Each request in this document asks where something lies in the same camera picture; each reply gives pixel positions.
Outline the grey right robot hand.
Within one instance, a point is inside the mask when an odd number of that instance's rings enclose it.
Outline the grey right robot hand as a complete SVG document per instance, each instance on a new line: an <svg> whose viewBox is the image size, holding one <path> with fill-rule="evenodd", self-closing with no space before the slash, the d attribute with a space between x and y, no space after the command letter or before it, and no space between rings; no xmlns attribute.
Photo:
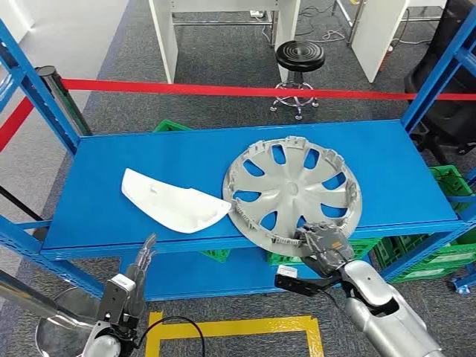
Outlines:
<svg viewBox="0 0 476 357"><path fill-rule="evenodd" d="M355 259L355 251L334 223L305 223L293 235L308 254L301 261L320 277L330 277Z"/></svg>

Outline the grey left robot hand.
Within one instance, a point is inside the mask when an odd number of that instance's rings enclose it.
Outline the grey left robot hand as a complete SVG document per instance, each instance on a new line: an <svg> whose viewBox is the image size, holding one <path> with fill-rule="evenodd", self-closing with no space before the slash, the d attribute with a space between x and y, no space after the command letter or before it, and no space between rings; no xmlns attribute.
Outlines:
<svg viewBox="0 0 476 357"><path fill-rule="evenodd" d="M153 247L156 241L156 234L151 233L137 252L134 262L130 264L126 270L125 276L135 283L135 288L126 302L125 311L127 314L134 318L139 318L143 313L145 307L143 291L146 273L155 253Z"/></svg>

